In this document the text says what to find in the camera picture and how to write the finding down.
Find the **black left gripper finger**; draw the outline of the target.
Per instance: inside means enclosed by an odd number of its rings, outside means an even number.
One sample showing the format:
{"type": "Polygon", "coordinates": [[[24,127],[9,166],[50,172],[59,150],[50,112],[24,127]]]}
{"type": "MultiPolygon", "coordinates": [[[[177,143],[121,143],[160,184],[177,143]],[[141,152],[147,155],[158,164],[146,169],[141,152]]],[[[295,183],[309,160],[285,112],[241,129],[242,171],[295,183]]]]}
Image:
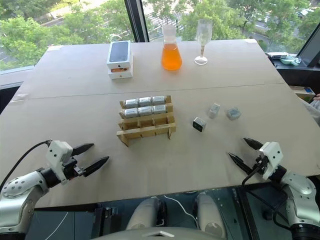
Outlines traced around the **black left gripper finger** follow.
{"type": "Polygon", "coordinates": [[[79,146],[76,146],[75,148],[73,148],[72,150],[72,155],[73,156],[78,156],[84,152],[86,152],[87,150],[89,150],[91,147],[93,147],[95,144],[94,143],[84,143],[81,144],[79,146]]]}
{"type": "Polygon", "coordinates": [[[89,175],[93,174],[94,172],[99,170],[109,159],[110,159],[110,156],[105,156],[95,161],[94,163],[92,163],[91,165],[89,165],[87,168],[83,170],[83,176],[86,178],[89,175]]]}

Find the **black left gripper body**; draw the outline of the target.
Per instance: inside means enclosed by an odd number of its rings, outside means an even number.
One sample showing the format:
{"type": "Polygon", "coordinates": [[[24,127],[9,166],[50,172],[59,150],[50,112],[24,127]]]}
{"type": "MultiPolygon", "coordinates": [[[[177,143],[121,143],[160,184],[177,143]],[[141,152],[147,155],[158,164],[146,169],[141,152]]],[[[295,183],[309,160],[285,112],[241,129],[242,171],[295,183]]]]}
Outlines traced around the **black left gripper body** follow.
{"type": "Polygon", "coordinates": [[[70,159],[63,163],[63,174],[66,179],[74,179],[85,173],[83,168],[77,166],[78,161],[71,156],[70,159]]]}

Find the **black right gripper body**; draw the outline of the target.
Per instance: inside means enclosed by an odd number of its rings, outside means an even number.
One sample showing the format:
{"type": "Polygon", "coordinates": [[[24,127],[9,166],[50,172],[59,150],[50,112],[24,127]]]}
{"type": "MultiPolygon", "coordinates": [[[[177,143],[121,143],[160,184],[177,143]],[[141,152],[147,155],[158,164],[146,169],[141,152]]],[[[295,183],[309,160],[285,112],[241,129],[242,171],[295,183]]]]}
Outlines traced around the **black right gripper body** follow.
{"type": "Polygon", "coordinates": [[[253,165],[251,174],[258,173],[263,175],[268,165],[268,158],[265,155],[260,154],[255,161],[256,163],[253,165]]]}

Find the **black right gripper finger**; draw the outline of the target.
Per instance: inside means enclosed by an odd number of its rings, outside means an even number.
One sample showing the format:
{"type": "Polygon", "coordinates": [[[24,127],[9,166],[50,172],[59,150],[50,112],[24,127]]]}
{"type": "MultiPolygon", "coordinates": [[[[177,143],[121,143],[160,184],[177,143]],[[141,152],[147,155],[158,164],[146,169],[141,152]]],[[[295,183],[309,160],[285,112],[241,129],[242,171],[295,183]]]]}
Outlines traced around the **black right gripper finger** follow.
{"type": "Polygon", "coordinates": [[[255,139],[252,139],[249,137],[244,137],[243,139],[247,143],[247,145],[254,150],[259,150],[263,146],[263,144],[261,142],[255,140],[255,139]]]}
{"type": "Polygon", "coordinates": [[[234,162],[235,165],[237,165],[242,171],[244,171],[246,174],[250,174],[253,170],[244,163],[244,161],[238,157],[237,155],[229,152],[228,155],[230,156],[231,160],[234,162]]]}

